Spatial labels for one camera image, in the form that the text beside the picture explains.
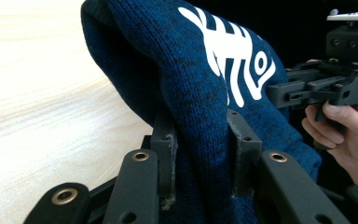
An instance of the blue garment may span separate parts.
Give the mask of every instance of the blue garment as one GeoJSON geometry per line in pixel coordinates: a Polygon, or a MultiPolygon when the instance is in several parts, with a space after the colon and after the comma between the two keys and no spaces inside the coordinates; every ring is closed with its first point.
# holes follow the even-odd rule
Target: blue garment
{"type": "Polygon", "coordinates": [[[264,149],[289,153],[316,179],[319,155],[265,93],[287,77],[260,36],[182,0],[87,0],[81,19],[89,53],[125,103],[151,126],[168,107],[180,132],[176,202],[160,223],[256,223],[252,198],[231,197],[228,108],[264,149]]]}

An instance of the light wood surface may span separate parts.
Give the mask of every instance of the light wood surface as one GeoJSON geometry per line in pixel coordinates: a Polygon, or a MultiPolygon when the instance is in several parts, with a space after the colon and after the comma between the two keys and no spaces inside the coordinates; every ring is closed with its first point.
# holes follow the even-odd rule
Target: light wood surface
{"type": "Polygon", "coordinates": [[[0,223],[64,183],[117,175],[151,128],[91,59],[79,0],[0,0],[0,223]]]}

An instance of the fingernail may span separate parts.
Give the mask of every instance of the fingernail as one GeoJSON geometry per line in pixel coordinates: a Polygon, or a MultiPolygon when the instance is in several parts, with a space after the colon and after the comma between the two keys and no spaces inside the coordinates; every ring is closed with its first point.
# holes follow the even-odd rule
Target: fingernail
{"type": "Polygon", "coordinates": [[[324,109],[326,110],[327,113],[336,114],[341,109],[341,107],[337,105],[326,104],[324,109]]]}

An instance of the fish skeleton print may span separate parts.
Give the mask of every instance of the fish skeleton print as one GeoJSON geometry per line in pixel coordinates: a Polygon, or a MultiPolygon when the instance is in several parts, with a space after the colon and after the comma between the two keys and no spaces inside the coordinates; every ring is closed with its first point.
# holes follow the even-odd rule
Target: fish skeleton print
{"type": "Polygon", "coordinates": [[[272,60],[269,68],[267,68],[268,59],[266,53],[264,51],[258,51],[253,64],[255,72],[259,76],[259,79],[255,83],[250,73],[253,42],[249,33],[243,27],[232,22],[229,24],[232,26],[234,34],[227,33],[225,24],[215,16],[213,16],[213,18],[216,29],[211,30],[207,28],[207,19],[201,9],[196,7],[199,16],[184,7],[179,7],[178,10],[202,31],[207,61],[217,76],[222,74],[223,79],[226,81],[226,60],[234,60],[230,74],[230,86],[236,104],[239,107],[244,106],[243,97],[238,84],[242,60],[244,60],[243,77],[249,92],[255,100],[260,100],[263,85],[274,75],[276,66],[272,60]]]}

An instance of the finger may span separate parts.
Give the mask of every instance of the finger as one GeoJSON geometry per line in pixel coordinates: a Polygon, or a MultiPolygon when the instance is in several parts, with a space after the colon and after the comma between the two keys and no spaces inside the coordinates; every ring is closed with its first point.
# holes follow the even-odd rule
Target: finger
{"type": "Polygon", "coordinates": [[[325,147],[329,148],[335,148],[337,146],[336,143],[333,141],[330,141],[328,138],[326,138],[324,135],[318,132],[311,124],[310,121],[307,118],[304,118],[301,122],[304,130],[318,143],[324,145],[325,147]]]}
{"type": "Polygon", "coordinates": [[[358,133],[358,111],[349,105],[330,105],[329,103],[324,104],[325,115],[335,120],[351,131],[358,133]]]}
{"type": "Polygon", "coordinates": [[[308,124],[312,126],[317,132],[322,135],[324,138],[328,139],[330,142],[335,144],[340,144],[344,141],[342,133],[340,133],[336,128],[334,128],[327,120],[316,121],[315,115],[318,110],[316,105],[307,106],[305,113],[307,115],[308,124]]]}

